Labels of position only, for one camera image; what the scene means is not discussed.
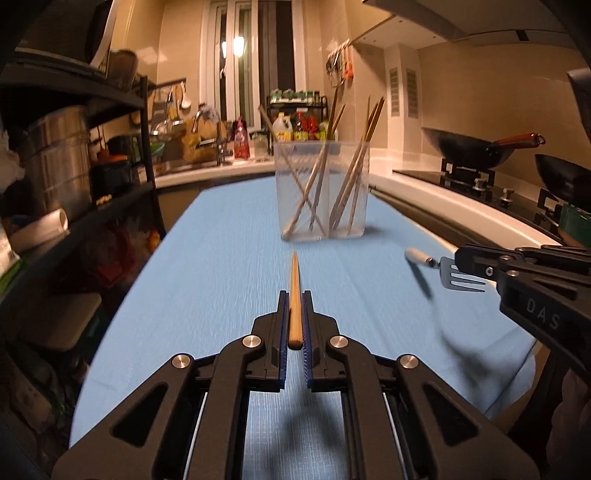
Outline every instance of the white countertop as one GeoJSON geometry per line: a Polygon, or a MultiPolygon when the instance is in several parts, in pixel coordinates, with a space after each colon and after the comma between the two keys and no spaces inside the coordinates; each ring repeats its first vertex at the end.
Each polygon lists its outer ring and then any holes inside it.
{"type": "MultiPolygon", "coordinates": [[[[433,155],[396,153],[373,148],[369,168],[369,184],[385,193],[433,213],[441,218],[467,225],[469,228],[503,248],[539,247],[558,243],[540,231],[481,202],[451,192],[426,181],[414,179],[393,170],[440,171],[441,158],[433,155]]],[[[156,178],[156,188],[162,189],[203,180],[221,179],[275,171],[270,161],[223,167],[201,168],[156,178]]],[[[537,201],[540,188],[498,174],[497,179],[507,188],[537,201]]]]}

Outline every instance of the clear plastic container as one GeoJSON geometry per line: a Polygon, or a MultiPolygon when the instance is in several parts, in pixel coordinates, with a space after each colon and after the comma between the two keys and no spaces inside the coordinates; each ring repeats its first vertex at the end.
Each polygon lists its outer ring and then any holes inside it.
{"type": "Polygon", "coordinates": [[[369,144],[281,143],[275,145],[274,160],[282,239],[312,241],[363,235],[369,144]]]}

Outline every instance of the chopstick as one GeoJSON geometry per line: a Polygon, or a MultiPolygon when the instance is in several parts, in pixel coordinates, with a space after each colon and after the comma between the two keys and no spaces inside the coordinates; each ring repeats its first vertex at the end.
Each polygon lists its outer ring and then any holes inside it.
{"type": "Polygon", "coordinates": [[[352,170],[352,174],[348,178],[346,177],[345,180],[343,181],[343,184],[345,185],[343,195],[340,198],[340,201],[338,202],[338,204],[337,204],[337,202],[335,202],[335,206],[333,208],[333,212],[335,214],[334,217],[331,214],[329,228],[332,230],[335,230],[338,228],[340,219],[343,216],[343,212],[345,211],[345,207],[347,206],[347,202],[349,201],[349,197],[351,196],[351,190],[353,190],[353,186],[354,186],[355,182],[357,181],[357,176],[361,176],[361,174],[363,172],[363,159],[365,158],[365,154],[367,153],[367,150],[369,148],[369,142],[371,142],[371,139],[374,135],[375,129],[378,125],[379,116],[382,113],[382,108],[384,107],[384,102],[385,102],[384,97],[380,98],[378,104],[374,108],[374,113],[372,115],[372,119],[371,119],[371,122],[369,123],[369,128],[368,128],[367,134],[365,136],[365,142],[362,141],[359,143],[360,153],[357,156],[357,158],[354,160],[354,163],[355,163],[354,168],[350,169],[350,170],[352,170]]]}
{"type": "MultiPolygon", "coordinates": [[[[371,124],[371,117],[369,116],[369,109],[371,108],[371,95],[368,96],[368,116],[367,120],[365,121],[365,128],[369,129],[371,124]]],[[[355,182],[355,192],[353,194],[353,203],[351,204],[351,211],[349,213],[349,223],[347,224],[347,235],[351,233],[351,228],[353,227],[353,220],[355,219],[355,211],[357,210],[357,201],[359,199],[359,188],[361,187],[361,175],[357,175],[357,179],[355,182]]]]}
{"type": "Polygon", "coordinates": [[[327,236],[327,232],[324,229],[324,226],[322,225],[320,219],[316,215],[316,209],[311,204],[310,199],[308,198],[309,191],[306,192],[306,190],[304,189],[304,187],[302,186],[302,184],[300,182],[300,179],[297,177],[297,172],[296,172],[294,166],[292,165],[291,160],[289,158],[287,158],[287,155],[285,154],[285,151],[283,150],[283,147],[281,146],[281,142],[278,140],[276,133],[273,131],[273,124],[271,123],[271,120],[267,116],[267,112],[265,112],[265,107],[263,107],[262,105],[259,105],[259,112],[261,113],[261,118],[263,119],[263,121],[267,125],[267,128],[269,129],[269,132],[273,137],[273,140],[275,141],[275,147],[277,148],[277,150],[279,151],[279,154],[282,156],[283,160],[287,164],[287,168],[289,168],[291,176],[293,177],[293,179],[295,181],[295,184],[300,189],[300,192],[303,195],[302,200],[304,201],[304,203],[307,203],[308,206],[310,207],[310,212],[312,214],[312,217],[315,218],[316,222],[318,223],[318,227],[320,228],[320,231],[322,231],[322,234],[324,236],[327,236]]]}
{"type": "Polygon", "coordinates": [[[304,343],[301,323],[300,267],[297,252],[291,257],[290,325],[287,346],[299,350],[304,343]]]}
{"type": "MultiPolygon", "coordinates": [[[[379,103],[376,103],[376,105],[374,106],[374,109],[371,113],[372,118],[374,117],[375,112],[378,109],[378,105],[379,105],[379,103]]],[[[335,204],[333,205],[333,209],[330,212],[329,228],[332,225],[332,223],[334,222],[334,219],[337,215],[338,206],[340,205],[340,201],[343,198],[343,195],[345,194],[345,188],[347,186],[347,182],[348,182],[349,178],[351,177],[351,175],[353,174],[353,169],[355,168],[357,158],[359,157],[359,154],[361,153],[361,147],[363,146],[363,142],[368,136],[368,131],[369,131],[369,123],[366,122],[365,131],[363,132],[363,135],[361,136],[361,140],[359,140],[359,144],[357,145],[357,148],[355,149],[355,152],[353,153],[353,158],[351,159],[351,163],[349,164],[349,168],[347,169],[347,173],[345,174],[345,178],[343,180],[343,183],[340,186],[339,193],[336,196],[336,200],[335,200],[335,204]]]]}
{"type": "MultiPolygon", "coordinates": [[[[302,208],[304,207],[304,204],[306,203],[306,199],[308,198],[308,195],[310,194],[310,191],[312,190],[312,187],[314,186],[314,182],[316,181],[316,177],[318,176],[318,173],[320,173],[321,175],[318,180],[318,186],[316,187],[316,195],[314,196],[314,205],[312,206],[314,211],[316,211],[316,209],[318,208],[318,204],[320,201],[320,189],[322,188],[322,181],[324,179],[324,171],[326,169],[326,161],[328,158],[328,142],[330,141],[330,137],[332,135],[334,135],[334,131],[335,131],[335,113],[336,113],[336,104],[337,104],[338,93],[339,93],[338,89],[336,89],[335,96],[333,98],[332,108],[330,110],[327,138],[324,141],[324,144],[322,145],[322,149],[320,150],[320,155],[318,156],[318,159],[314,163],[314,167],[312,168],[312,173],[310,174],[310,178],[308,178],[308,182],[306,183],[306,188],[304,189],[304,196],[302,197],[297,208],[295,209],[295,214],[294,214],[293,218],[291,219],[291,222],[289,223],[289,225],[287,226],[287,228],[283,232],[283,236],[287,239],[289,239],[292,236],[292,234],[296,228],[297,222],[300,219],[302,208]]],[[[344,106],[341,108],[341,112],[339,113],[338,120],[340,120],[340,117],[343,115],[343,113],[342,113],[343,109],[344,109],[344,106]]],[[[310,218],[310,230],[312,230],[312,228],[314,226],[314,220],[315,220],[314,217],[310,218]]]]}
{"type": "MultiPolygon", "coordinates": [[[[319,155],[319,159],[321,159],[320,160],[321,167],[320,167],[320,177],[318,178],[318,184],[316,185],[316,193],[314,194],[314,208],[318,208],[318,204],[320,203],[320,192],[322,190],[322,183],[324,182],[324,172],[326,171],[326,163],[327,163],[328,156],[329,156],[329,149],[328,149],[327,142],[334,140],[336,128],[339,126],[339,122],[340,122],[341,117],[343,116],[344,111],[345,111],[345,105],[342,105],[340,108],[339,114],[338,114],[336,120],[334,121],[333,125],[331,125],[329,122],[329,129],[326,132],[327,137],[326,137],[326,140],[324,142],[324,145],[322,146],[322,150],[319,155]]],[[[310,228],[310,232],[314,228],[314,219],[313,218],[310,218],[309,228],[310,228]]]]}

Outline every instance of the wall vent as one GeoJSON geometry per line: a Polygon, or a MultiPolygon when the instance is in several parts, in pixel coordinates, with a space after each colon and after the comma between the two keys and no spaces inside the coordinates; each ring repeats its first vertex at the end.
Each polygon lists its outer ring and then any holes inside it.
{"type": "Polygon", "coordinates": [[[418,118],[418,81],[417,72],[407,69],[408,116],[418,118]]]}
{"type": "Polygon", "coordinates": [[[390,70],[390,103],[392,116],[400,116],[400,92],[398,91],[398,68],[390,70]]]}

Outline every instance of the wok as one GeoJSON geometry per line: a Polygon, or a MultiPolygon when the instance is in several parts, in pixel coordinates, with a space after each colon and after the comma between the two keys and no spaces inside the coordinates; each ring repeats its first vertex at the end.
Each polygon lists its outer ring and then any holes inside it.
{"type": "Polygon", "coordinates": [[[536,155],[535,166],[552,195],[591,211],[591,170],[549,155],[536,155]]]}
{"type": "Polygon", "coordinates": [[[517,148],[537,148],[546,143],[539,134],[523,134],[495,142],[423,128],[429,143],[458,167],[489,170],[503,163],[517,148]]]}

